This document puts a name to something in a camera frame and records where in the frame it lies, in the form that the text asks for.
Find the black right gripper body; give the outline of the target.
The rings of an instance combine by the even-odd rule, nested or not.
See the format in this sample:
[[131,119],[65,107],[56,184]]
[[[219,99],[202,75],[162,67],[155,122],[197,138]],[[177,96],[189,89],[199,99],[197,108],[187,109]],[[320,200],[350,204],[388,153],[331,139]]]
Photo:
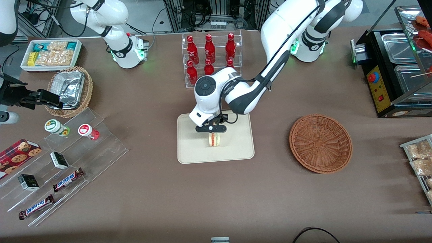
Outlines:
[[1,79],[3,79],[0,89],[1,105],[35,109],[36,105],[41,104],[31,95],[34,92],[26,88],[28,83],[6,74],[1,75]]

